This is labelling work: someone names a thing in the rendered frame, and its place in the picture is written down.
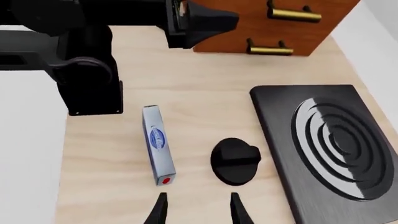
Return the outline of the brown wooden cabinet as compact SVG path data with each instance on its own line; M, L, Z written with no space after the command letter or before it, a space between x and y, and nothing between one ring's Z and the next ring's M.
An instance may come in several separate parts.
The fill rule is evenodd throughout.
M325 40L360 0L273 0L277 9L301 11L304 5L322 15L319 23L294 22L267 18L267 0L194 0L212 9L239 14L236 29L204 40L195 52L245 54L246 39L258 46L293 48L293 55L308 56Z

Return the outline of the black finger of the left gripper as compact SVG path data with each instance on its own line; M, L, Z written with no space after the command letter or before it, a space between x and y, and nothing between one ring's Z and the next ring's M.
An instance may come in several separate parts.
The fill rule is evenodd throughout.
M187 33L187 49L193 48L203 40L218 35L218 31L195 31Z
M194 1L187 1L187 33L218 35L235 30L239 22L236 12L210 9Z

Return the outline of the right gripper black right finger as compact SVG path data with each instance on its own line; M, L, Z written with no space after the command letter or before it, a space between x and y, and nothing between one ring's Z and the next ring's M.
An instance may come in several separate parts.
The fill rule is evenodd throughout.
M237 192L231 193L229 204L233 224L255 224L246 211Z

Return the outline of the silver cream cheese box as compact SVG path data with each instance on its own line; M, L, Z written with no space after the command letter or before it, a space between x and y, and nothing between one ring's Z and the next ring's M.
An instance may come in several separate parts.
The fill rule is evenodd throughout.
M171 184L176 176L176 170L159 106L143 107L142 126L155 184L156 186Z

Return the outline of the flat black stove plate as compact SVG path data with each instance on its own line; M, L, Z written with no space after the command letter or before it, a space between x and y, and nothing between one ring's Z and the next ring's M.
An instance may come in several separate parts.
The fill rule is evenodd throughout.
M398 221L398 154L352 85L250 96L296 224Z

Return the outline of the round black stove knob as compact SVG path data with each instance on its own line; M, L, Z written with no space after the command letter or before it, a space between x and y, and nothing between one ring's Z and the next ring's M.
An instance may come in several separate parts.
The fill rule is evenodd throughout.
M242 186L252 180L260 161L258 147L238 138L222 139L210 156L213 173L230 186Z

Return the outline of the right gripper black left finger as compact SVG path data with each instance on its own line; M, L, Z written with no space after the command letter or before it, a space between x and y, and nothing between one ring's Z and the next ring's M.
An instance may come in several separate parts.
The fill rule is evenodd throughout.
M165 224L168 211L168 198L166 192L161 192L150 214L143 224Z

